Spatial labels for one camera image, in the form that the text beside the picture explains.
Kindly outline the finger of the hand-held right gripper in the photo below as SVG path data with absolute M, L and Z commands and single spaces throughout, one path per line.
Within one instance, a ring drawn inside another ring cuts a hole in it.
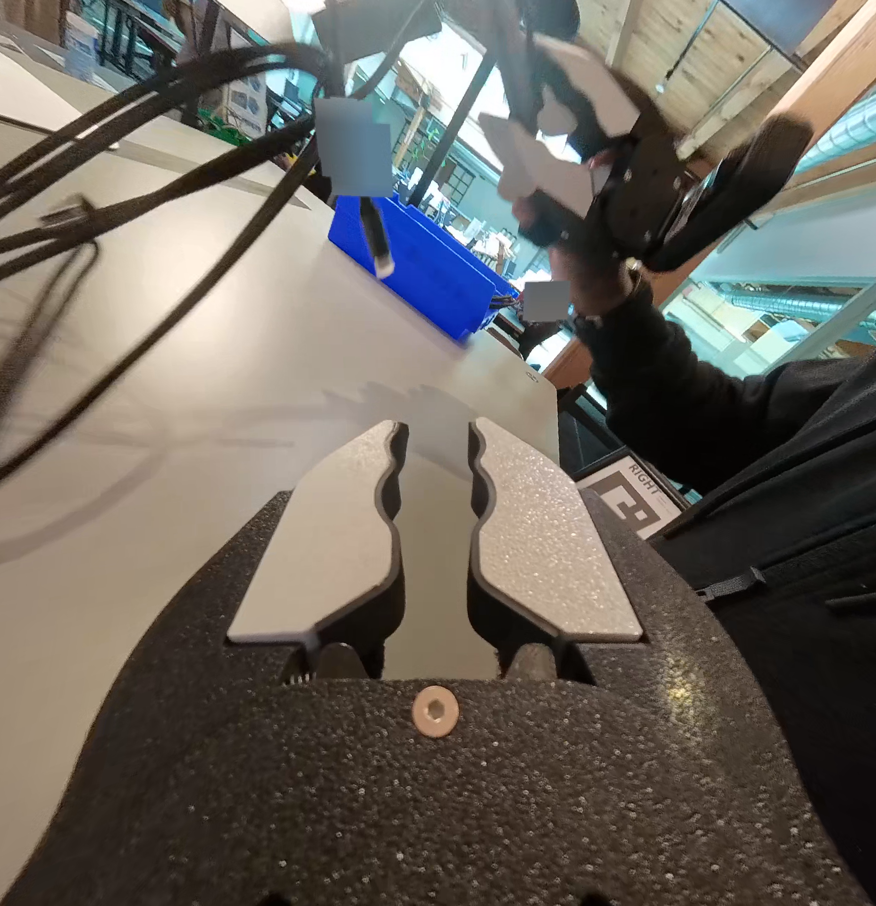
M 596 122 L 607 137 L 620 139 L 633 130 L 639 109 L 601 57 L 578 44 L 549 35 L 537 35 L 534 44 L 562 70 L 579 99 L 592 105 Z
M 481 130 L 500 161 L 498 194 L 508 202 L 537 192 L 584 218 L 603 188 L 603 167 L 557 158 L 523 126 L 487 112 L 479 115 Z

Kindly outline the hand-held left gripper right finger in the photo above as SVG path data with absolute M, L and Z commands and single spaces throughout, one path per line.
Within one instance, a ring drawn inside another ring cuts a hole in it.
M 468 617 L 501 662 L 539 643 L 644 639 L 644 629 L 574 481 L 548 456 L 479 417 L 469 424 Z

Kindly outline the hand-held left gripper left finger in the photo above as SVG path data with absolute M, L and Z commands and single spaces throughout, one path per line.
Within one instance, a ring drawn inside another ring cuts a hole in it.
M 315 658 L 383 649 L 405 611 L 396 516 L 409 427 L 383 420 L 292 490 L 227 631 L 234 645 L 294 644 Z

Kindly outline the blue storage bin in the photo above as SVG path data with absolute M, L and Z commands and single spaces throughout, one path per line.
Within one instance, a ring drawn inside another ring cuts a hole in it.
M 490 322 L 495 298 L 514 294 L 507 280 L 419 210 L 397 197 L 375 203 L 395 263 L 385 286 L 456 343 Z

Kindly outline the grey usb hub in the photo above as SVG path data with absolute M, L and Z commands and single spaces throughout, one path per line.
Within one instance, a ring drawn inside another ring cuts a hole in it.
M 311 20 L 320 45 L 343 64 L 387 52 L 402 33 L 410 42 L 442 30 L 434 1 L 345 1 L 333 7 L 313 13 Z

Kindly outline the person's right forearm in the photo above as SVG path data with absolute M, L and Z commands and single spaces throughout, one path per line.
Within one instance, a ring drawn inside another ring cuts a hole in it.
M 792 361 L 738 379 L 698 358 L 643 278 L 603 314 L 576 318 L 613 434 L 668 478 L 710 494 L 811 447 L 835 416 L 876 415 L 876 349 L 864 359 Z

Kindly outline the person's right hand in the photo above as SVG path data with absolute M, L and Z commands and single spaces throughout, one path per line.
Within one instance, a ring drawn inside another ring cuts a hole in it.
M 576 230 L 557 236 L 547 257 L 553 278 L 569 283 L 570 302 L 583 319 L 605 318 L 625 304 L 654 304 L 652 287 L 627 268 L 597 206 Z

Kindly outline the black white marker card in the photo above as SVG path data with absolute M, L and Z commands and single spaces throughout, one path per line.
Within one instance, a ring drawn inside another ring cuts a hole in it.
M 593 491 L 638 537 L 660 534 L 690 507 L 679 488 L 644 459 L 621 447 L 572 476 Z

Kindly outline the person in black jacket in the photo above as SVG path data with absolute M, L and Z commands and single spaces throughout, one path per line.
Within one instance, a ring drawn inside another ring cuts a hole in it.
M 724 389 L 674 460 L 702 499 L 657 549 L 747 661 L 876 904 L 876 350 Z

